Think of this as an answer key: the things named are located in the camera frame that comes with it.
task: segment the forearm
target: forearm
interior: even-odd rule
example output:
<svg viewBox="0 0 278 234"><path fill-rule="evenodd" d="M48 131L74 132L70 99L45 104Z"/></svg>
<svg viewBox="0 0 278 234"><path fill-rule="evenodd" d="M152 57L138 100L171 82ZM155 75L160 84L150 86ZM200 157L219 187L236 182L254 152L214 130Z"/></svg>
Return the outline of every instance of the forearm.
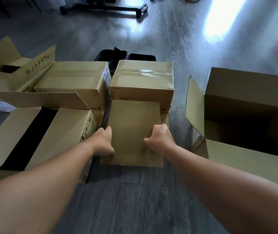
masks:
<svg viewBox="0 0 278 234"><path fill-rule="evenodd" d="M49 233L93 155L87 141L0 181L0 233Z"/></svg>
<svg viewBox="0 0 278 234"><path fill-rule="evenodd" d="M165 156L194 192L231 233L278 233L278 185L215 163L179 146Z"/></svg>

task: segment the gray laminate floor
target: gray laminate floor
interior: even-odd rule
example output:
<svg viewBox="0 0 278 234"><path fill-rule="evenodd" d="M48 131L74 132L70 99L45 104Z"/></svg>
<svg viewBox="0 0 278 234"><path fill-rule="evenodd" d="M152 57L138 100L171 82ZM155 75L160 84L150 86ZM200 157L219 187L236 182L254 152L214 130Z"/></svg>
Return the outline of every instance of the gray laminate floor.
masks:
<svg viewBox="0 0 278 234"><path fill-rule="evenodd" d="M205 90L209 69L226 67L278 74L278 0L118 0L147 3L148 15L30 9L8 1L12 19L0 13L0 38L9 35L19 51L34 57L56 44L56 60L93 61L102 49L155 55L174 64L175 95L170 130L190 147L185 119L190 75ZM7 116L0 112L0 123ZM78 185L54 233L226 233L189 193L175 168L99 166Z"/></svg>

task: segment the cardboard box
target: cardboard box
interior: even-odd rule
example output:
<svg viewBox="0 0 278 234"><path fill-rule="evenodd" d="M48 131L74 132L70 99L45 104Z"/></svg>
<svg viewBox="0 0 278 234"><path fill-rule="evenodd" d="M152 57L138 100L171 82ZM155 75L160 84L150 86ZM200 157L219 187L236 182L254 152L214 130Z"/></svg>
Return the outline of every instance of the cardboard box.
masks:
<svg viewBox="0 0 278 234"><path fill-rule="evenodd" d="M55 62L34 87L36 92L77 92L101 126L111 81L107 62Z"/></svg>
<svg viewBox="0 0 278 234"><path fill-rule="evenodd" d="M0 91L34 92L33 86L55 59L55 46L34 59L20 55L9 37L0 40ZM14 107L0 100L0 110L11 112Z"/></svg>
<svg viewBox="0 0 278 234"><path fill-rule="evenodd" d="M157 102L113 100L108 126L112 128L114 156L101 158L101 164L163 167L163 157L151 151L144 138L160 124Z"/></svg>
<svg viewBox="0 0 278 234"><path fill-rule="evenodd" d="M159 102L168 114L174 94L172 62L120 60L110 83L112 98Z"/></svg>
<svg viewBox="0 0 278 234"><path fill-rule="evenodd" d="M0 92L0 99L16 107L0 126L0 179L66 151L98 128L77 93Z"/></svg>
<svg viewBox="0 0 278 234"><path fill-rule="evenodd" d="M212 68L205 94L189 79L192 151L278 184L278 76Z"/></svg>

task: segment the left hand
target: left hand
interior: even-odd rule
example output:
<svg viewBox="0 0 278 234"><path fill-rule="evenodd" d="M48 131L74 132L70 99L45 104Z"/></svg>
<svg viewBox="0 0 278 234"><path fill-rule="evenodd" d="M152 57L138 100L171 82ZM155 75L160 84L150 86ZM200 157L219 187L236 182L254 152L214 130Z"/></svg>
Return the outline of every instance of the left hand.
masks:
<svg viewBox="0 0 278 234"><path fill-rule="evenodd" d="M112 145L112 129L108 126L106 129L99 128L92 136L83 143L89 143L93 147L94 156L108 156L115 153Z"/></svg>

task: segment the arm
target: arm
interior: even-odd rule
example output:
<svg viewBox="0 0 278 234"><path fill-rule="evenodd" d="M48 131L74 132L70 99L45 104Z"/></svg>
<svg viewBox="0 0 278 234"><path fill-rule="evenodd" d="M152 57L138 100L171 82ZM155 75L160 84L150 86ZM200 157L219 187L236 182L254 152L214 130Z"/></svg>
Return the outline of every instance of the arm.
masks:
<svg viewBox="0 0 278 234"><path fill-rule="evenodd" d="M190 191L230 233L278 233L278 185L179 146L165 124L145 139L183 175Z"/></svg>
<svg viewBox="0 0 278 234"><path fill-rule="evenodd" d="M112 155L111 127L38 166L0 181L0 233L50 233L87 161Z"/></svg>

